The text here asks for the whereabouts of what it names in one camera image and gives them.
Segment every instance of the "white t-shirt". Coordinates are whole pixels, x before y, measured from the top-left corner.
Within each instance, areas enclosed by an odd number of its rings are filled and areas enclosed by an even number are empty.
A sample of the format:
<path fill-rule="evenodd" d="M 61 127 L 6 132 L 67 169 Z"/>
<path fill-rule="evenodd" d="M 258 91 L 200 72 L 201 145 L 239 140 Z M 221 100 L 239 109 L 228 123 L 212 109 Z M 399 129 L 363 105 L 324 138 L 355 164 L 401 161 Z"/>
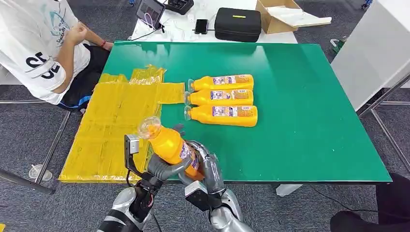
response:
<path fill-rule="evenodd" d="M 52 92 L 66 76 L 55 60 L 65 32 L 77 23 L 67 0 L 0 0 L 0 64 L 34 97 L 59 104 L 70 86 L 61 94 Z M 82 43 L 75 46 L 73 76 L 89 60 L 89 50 Z"/>

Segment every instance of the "cable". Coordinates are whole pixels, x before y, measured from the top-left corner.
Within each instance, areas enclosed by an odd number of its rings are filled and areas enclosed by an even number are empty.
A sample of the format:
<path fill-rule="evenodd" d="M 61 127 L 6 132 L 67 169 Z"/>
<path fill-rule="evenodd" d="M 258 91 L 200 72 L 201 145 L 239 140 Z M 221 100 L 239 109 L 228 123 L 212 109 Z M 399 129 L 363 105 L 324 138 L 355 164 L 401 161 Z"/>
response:
<path fill-rule="evenodd" d="M 127 181 L 127 185 L 128 185 L 128 186 L 133 187 L 133 186 L 130 184 L 130 181 L 129 181 L 130 172 L 131 172 L 131 170 L 128 170 L 128 172 L 127 172 L 127 177 L 125 178 L 125 180 Z"/>
<path fill-rule="evenodd" d="M 159 232 L 162 232 L 161 227 L 160 227 L 160 224 L 158 223 L 157 218 L 155 217 L 155 215 L 154 215 L 154 214 L 152 214 L 152 218 L 154 219 L 155 224 L 157 224 L 158 231 L 159 231 Z"/>
<path fill-rule="evenodd" d="M 349 211 L 352 211 L 352 212 L 381 213 L 381 214 L 388 215 L 388 216 L 392 216 L 392 217 L 396 217 L 396 218 L 410 219 L 410 217 L 403 217 L 403 216 L 400 216 L 400 215 L 390 214 L 390 213 L 386 213 L 386 212 L 379 211 L 379 210 L 372 210 L 372 209 L 350 209 L 349 207 L 347 207 L 347 206 L 345 206 L 344 204 L 342 204 L 340 201 L 338 201 L 338 200 L 336 200 L 336 199 L 333 199 L 333 198 L 331 198 L 331 197 L 328 197 L 328 196 L 324 195 L 323 193 L 319 192 L 319 191 L 318 191 L 317 189 L 315 189 L 312 185 L 309 185 L 309 186 L 310 186 L 313 190 L 315 190 L 318 194 L 320 194 L 320 195 L 322 195 L 322 196 L 326 197 L 327 199 L 330 199 L 330 200 L 332 200 L 332 201 L 334 201 L 334 202 L 337 202 L 337 203 L 338 203 L 339 205 L 341 205 L 343 208 L 345 208 L 345 209 L 347 209 L 347 210 L 349 210 Z"/>
<path fill-rule="evenodd" d="M 133 40 L 130 40 L 130 41 L 135 41 L 135 40 L 141 39 L 142 37 L 146 37 L 146 36 L 148 36 L 148 35 L 150 35 L 150 34 L 156 32 L 156 31 L 158 31 L 158 30 L 161 30 L 162 28 L 163 28 L 163 27 L 160 27 L 160 28 L 158 28 L 158 29 L 155 29 L 154 31 L 152 31 L 152 32 L 150 32 L 150 33 L 148 33 L 148 34 L 146 34 L 146 35 L 140 36 L 140 37 L 138 37 L 138 38 L 136 38 L 136 39 L 133 39 Z"/>
<path fill-rule="evenodd" d="M 148 23 L 148 20 L 146 19 L 146 16 L 149 16 L 149 19 L 151 19 L 151 24 L 150 23 Z M 151 17 L 151 15 L 149 14 L 149 13 L 145 13 L 144 14 L 144 19 L 145 19 L 145 23 L 148 25 L 148 26 L 150 26 L 151 28 L 152 28 L 152 30 L 154 30 L 154 25 L 153 25 L 153 21 L 152 21 L 152 17 Z"/>

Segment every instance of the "yellow plastic sheet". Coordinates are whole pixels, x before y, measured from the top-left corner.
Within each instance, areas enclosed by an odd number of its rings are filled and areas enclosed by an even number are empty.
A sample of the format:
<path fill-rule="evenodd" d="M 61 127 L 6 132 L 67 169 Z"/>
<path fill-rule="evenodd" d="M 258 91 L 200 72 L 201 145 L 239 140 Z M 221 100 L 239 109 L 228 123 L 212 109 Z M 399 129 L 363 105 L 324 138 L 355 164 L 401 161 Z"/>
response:
<path fill-rule="evenodd" d="M 161 104 L 182 103 L 184 83 L 162 83 L 165 70 L 149 66 L 124 75 L 103 74 L 81 120 L 59 180 L 71 183 L 123 183 L 124 135 L 137 133 L 148 116 L 161 116 Z M 147 141 L 134 155 L 138 170 L 146 169 Z M 138 179 L 131 175 L 131 180 Z"/>

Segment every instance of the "black chair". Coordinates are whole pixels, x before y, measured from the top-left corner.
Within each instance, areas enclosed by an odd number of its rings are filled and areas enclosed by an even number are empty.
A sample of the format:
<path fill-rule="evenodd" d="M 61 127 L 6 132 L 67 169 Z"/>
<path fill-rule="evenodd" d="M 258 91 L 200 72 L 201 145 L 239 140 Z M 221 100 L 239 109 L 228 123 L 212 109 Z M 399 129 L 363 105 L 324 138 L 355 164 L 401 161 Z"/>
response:
<path fill-rule="evenodd" d="M 395 173 L 390 173 L 390 176 L 393 183 L 376 185 L 378 224 L 364 221 L 354 212 L 341 211 L 330 220 L 330 230 L 332 232 L 410 232 L 410 180 Z"/>

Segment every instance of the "black pants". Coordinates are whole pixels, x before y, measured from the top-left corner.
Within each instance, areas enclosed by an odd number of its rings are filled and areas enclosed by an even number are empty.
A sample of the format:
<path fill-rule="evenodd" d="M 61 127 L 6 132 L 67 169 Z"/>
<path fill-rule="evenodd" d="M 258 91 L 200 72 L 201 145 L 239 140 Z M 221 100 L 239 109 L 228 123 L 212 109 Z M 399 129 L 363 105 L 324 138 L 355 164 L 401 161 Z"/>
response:
<path fill-rule="evenodd" d="M 390 176 L 393 183 L 376 185 L 378 224 L 366 222 L 354 212 L 341 211 L 330 220 L 330 230 L 332 232 L 410 232 L 410 180 L 395 173 L 390 173 Z"/>
<path fill-rule="evenodd" d="M 84 46 L 90 51 L 90 62 L 71 83 L 58 107 L 69 111 L 86 109 L 92 92 L 98 83 L 110 52 L 98 46 Z"/>

